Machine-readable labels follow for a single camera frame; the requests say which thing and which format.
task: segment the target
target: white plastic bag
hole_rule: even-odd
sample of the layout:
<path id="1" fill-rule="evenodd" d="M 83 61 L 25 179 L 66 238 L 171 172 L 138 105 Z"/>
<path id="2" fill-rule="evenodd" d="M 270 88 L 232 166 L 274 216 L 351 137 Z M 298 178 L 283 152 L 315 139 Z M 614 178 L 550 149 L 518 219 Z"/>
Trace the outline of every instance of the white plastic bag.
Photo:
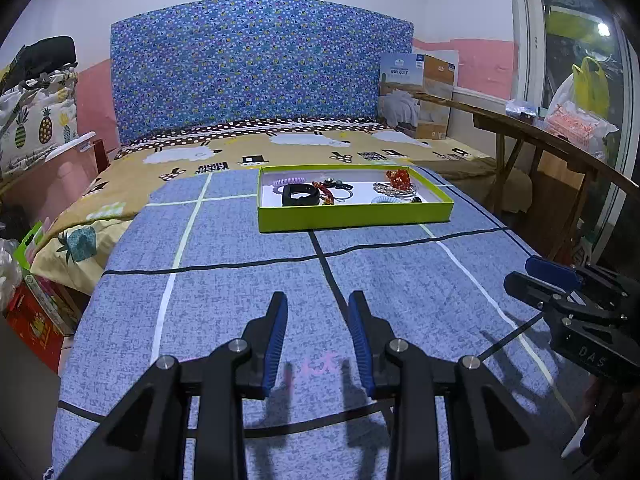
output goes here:
<path id="1" fill-rule="evenodd" d="M 578 108 L 569 100 L 550 108 L 545 125 L 549 133 L 568 140 L 602 161 L 606 160 L 604 138 L 618 130 L 613 124 Z"/>
<path id="2" fill-rule="evenodd" d="M 553 113 L 553 111 L 558 108 L 558 105 L 561 105 L 565 101 L 574 101 L 574 97 L 574 75 L 569 74 L 569 77 L 562 82 L 558 90 L 556 90 L 553 99 L 551 99 L 547 114 Z"/>
<path id="3" fill-rule="evenodd" d="M 16 240 L 0 238 L 0 312 L 4 312 L 22 281 L 22 267 L 12 256 L 17 246 Z"/>

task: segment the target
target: grid pattern bedsheet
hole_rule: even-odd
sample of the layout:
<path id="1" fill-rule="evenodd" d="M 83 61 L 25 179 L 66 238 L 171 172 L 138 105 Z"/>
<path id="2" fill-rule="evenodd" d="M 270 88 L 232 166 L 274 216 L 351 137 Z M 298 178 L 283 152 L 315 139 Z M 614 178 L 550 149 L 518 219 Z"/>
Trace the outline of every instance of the grid pattern bedsheet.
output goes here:
<path id="1" fill-rule="evenodd" d="M 384 478 L 390 411 L 360 388 L 342 317 L 351 291 L 363 290 L 397 336 L 448 360 L 481 354 L 537 314 L 502 288 L 534 251 L 455 187 L 419 171 L 455 201 L 449 222 L 260 234 L 257 170 L 203 174 L 154 192 L 114 248 L 76 334 L 54 428 L 56 472 L 158 355 L 209 354 L 282 290 L 289 323 L 276 386 L 266 402 L 244 402 L 249 477 Z M 575 432 L 586 373 L 553 354 L 544 322 L 485 364 L 560 451 Z M 192 428 L 197 409 L 194 399 Z M 443 403 L 438 419 L 448 478 Z M 186 478 L 193 449 L 188 439 Z"/>

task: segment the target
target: black smartwatch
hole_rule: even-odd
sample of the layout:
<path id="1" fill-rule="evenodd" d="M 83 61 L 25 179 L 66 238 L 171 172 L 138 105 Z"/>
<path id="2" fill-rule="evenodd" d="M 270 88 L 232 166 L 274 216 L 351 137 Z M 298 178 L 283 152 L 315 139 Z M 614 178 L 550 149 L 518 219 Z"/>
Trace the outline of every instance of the black smartwatch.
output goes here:
<path id="1" fill-rule="evenodd" d="M 296 193 L 308 193 L 307 196 L 293 198 Z M 282 205 L 318 205 L 320 203 L 320 190 L 311 184 L 287 184 L 282 190 Z"/>

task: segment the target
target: jewelry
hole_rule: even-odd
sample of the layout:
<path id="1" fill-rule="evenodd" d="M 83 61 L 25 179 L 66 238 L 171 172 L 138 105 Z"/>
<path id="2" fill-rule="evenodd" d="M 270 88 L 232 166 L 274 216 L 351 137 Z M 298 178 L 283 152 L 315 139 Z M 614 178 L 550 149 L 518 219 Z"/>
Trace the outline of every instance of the jewelry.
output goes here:
<path id="1" fill-rule="evenodd" d="M 407 191 L 402 189 L 396 189 L 395 187 L 390 186 L 389 184 L 382 184 L 381 182 L 374 182 L 373 189 L 376 193 L 380 193 L 387 196 L 395 196 L 401 200 L 409 201 L 413 197 L 415 197 L 417 191 L 413 184 L 409 184 L 409 189 Z"/>
<path id="2" fill-rule="evenodd" d="M 353 197 L 353 191 L 351 189 L 345 189 L 345 191 L 349 193 L 349 196 L 334 196 L 334 200 L 337 200 L 338 202 L 347 202 L 348 199 Z"/>
<path id="3" fill-rule="evenodd" d="M 371 201 L 372 204 L 398 204 L 402 203 L 402 200 L 395 196 L 375 196 Z"/>
<path id="4" fill-rule="evenodd" d="M 409 191 L 411 189 L 411 178 L 407 170 L 387 171 L 386 177 L 391 183 L 391 187 Z"/>
<path id="5" fill-rule="evenodd" d="M 305 183 L 305 179 L 301 176 L 290 176 L 289 178 L 280 178 L 278 180 L 274 180 L 273 184 L 271 184 L 273 186 L 273 190 L 274 192 L 278 192 L 278 188 L 282 187 L 282 186 L 286 186 L 287 184 L 304 184 Z"/>
<path id="6" fill-rule="evenodd" d="M 322 203 L 324 205 L 334 205 L 334 194 L 329 191 L 327 186 L 325 186 L 322 182 L 312 182 L 313 186 L 320 191 L 322 191 Z"/>
<path id="7" fill-rule="evenodd" d="M 332 178 L 327 178 L 324 180 L 323 182 L 324 186 L 329 188 L 329 187 L 335 187 L 335 189 L 345 189 L 345 190 L 351 190 L 353 189 L 353 186 L 351 184 L 345 184 L 343 181 L 341 180 L 334 180 Z"/>
<path id="8" fill-rule="evenodd" d="M 293 198 L 295 193 L 308 193 L 307 196 Z M 320 203 L 320 191 L 311 184 L 287 184 L 282 191 L 282 205 L 318 205 Z"/>

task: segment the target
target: black bag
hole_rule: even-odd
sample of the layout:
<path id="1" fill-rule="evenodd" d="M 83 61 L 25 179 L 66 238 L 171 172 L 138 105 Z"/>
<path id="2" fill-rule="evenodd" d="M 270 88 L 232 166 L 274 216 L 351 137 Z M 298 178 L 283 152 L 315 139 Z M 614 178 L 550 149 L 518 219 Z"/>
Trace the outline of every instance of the black bag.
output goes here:
<path id="1" fill-rule="evenodd" d="M 50 73 L 69 64 L 76 64 L 76 47 L 69 36 L 47 38 L 24 46 L 4 74 L 0 94 L 22 81 L 37 79 L 42 73 Z"/>

